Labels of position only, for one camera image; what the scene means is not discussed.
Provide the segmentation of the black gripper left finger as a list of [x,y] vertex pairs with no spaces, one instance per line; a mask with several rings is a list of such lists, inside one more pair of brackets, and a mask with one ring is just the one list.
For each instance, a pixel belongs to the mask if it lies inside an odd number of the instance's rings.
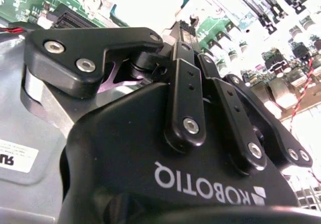
[[191,72],[196,70],[190,25],[176,22],[164,36],[149,28],[36,30],[25,43],[26,108],[65,136],[86,113],[107,103],[113,89],[152,82],[169,85],[164,136],[184,153],[190,134]]

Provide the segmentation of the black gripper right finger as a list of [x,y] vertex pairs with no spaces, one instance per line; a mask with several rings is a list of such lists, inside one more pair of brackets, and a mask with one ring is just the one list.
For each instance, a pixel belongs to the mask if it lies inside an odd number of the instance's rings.
[[309,153],[259,98],[237,76],[220,77],[211,57],[201,52],[193,27],[190,41],[197,67],[190,84],[190,134],[195,138],[190,170],[253,175],[310,168]]

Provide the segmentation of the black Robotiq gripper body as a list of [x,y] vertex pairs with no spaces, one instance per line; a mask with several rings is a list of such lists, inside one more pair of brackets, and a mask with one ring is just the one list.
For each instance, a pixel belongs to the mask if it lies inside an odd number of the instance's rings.
[[60,223],[320,223],[271,161],[250,175],[237,169],[214,102],[203,102],[204,144],[183,154],[171,148],[167,94],[166,84],[153,84],[75,124]]

